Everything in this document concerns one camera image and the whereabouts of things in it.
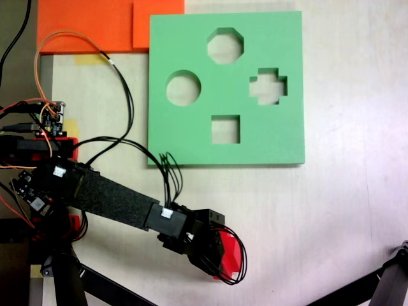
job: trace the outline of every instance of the metal stand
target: metal stand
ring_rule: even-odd
[[[308,306],[403,306],[408,290],[408,240],[391,255],[382,268],[330,293]]]
[[[81,264],[71,244],[59,246],[41,272],[44,277],[54,277],[58,306],[88,306],[85,292],[111,306],[157,306]]]

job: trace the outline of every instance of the connector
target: connector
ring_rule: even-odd
[[[40,130],[38,124],[33,123],[19,123],[12,126],[3,126],[0,127],[2,132],[15,132],[15,133],[32,133]]]

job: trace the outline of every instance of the circuit board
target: circuit board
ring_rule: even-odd
[[[54,137],[66,137],[67,132],[64,132],[64,108],[65,103],[62,101],[56,102],[57,105],[50,105],[50,108],[57,114],[54,117],[48,109],[45,109],[41,122],[43,123],[45,130],[51,133]],[[36,137],[41,138],[44,137],[41,132],[36,132]]]
[[[33,180],[33,176],[30,173],[23,171],[18,177],[18,180],[13,180],[17,195],[26,201],[35,212],[43,217],[46,216],[52,204],[52,199],[46,194],[36,192],[30,187]]]

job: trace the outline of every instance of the orange foam sheet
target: orange foam sheet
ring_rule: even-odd
[[[56,31],[88,35],[108,53],[148,52],[150,15],[183,14],[184,0],[38,0],[37,45]],[[97,53],[74,36],[51,39],[41,54]]]
[[[184,14],[184,0],[135,0],[133,6],[133,49],[148,52],[150,16]]]

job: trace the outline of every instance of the yellow tape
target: yellow tape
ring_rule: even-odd
[[[64,130],[68,137],[79,138],[79,127],[76,119],[64,119]]]
[[[101,54],[75,54],[75,66],[98,66],[109,65],[109,62]]]
[[[42,278],[42,274],[40,272],[41,270],[41,265],[31,265],[31,273],[30,273],[30,278],[32,279],[40,279]]]

